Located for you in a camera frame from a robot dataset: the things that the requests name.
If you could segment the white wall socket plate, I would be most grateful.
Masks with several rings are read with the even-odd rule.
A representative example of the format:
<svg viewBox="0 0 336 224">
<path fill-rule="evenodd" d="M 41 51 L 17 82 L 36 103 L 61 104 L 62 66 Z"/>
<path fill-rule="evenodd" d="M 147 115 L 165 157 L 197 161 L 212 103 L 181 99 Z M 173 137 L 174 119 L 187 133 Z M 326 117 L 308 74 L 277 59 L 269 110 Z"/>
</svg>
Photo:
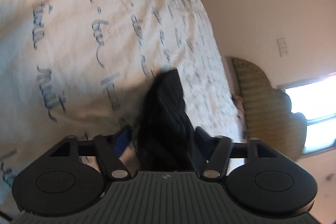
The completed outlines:
<svg viewBox="0 0 336 224">
<path fill-rule="evenodd" d="M 278 45 L 278 50 L 279 50 L 279 53 L 280 53 L 280 57 L 288 56 L 289 49 L 288 49 L 288 45 L 286 43 L 286 39 L 285 38 L 277 39 L 277 45 Z"/>
</svg>

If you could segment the black pants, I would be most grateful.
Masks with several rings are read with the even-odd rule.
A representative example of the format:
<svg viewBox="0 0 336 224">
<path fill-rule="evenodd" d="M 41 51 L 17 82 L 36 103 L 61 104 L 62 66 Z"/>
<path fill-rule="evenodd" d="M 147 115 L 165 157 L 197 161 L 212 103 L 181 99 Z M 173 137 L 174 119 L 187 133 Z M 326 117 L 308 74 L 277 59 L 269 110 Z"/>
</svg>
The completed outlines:
<svg viewBox="0 0 336 224">
<path fill-rule="evenodd" d="M 141 169 L 201 173 L 207 159 L 196 145 L 177 69 L 156 77 L 143 102 L 137 135 Z"/>
</svg>

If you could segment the window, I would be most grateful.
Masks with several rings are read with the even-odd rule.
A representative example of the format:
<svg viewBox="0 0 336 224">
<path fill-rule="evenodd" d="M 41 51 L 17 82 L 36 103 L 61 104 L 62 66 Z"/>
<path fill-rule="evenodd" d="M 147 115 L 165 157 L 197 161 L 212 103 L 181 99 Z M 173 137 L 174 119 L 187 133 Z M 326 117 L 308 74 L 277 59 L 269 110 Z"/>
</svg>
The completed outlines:
<svg viewBox="0 0 336 224">
<path fill-rule="evenodd" d="M 335 74 L 279 85 L 307 122 L 304 155 L 335 148 Z"/>
</svg>

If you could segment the white script-print bedspread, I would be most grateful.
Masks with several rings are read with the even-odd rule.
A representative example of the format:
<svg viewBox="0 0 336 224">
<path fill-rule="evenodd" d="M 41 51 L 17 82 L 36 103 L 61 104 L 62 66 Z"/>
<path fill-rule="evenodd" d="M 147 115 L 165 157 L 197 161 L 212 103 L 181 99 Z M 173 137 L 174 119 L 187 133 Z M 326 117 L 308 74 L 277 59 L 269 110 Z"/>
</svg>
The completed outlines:
<svg viewBox="0 0 336 224">
<path fill-rule="evenodd" d="M 1 211 L 18 214 L 13 180 L 65 136 L 137 128 L 171 68 L 191 123 L 241 141 L 201 0 L 1 0 Z"/>
</svg>

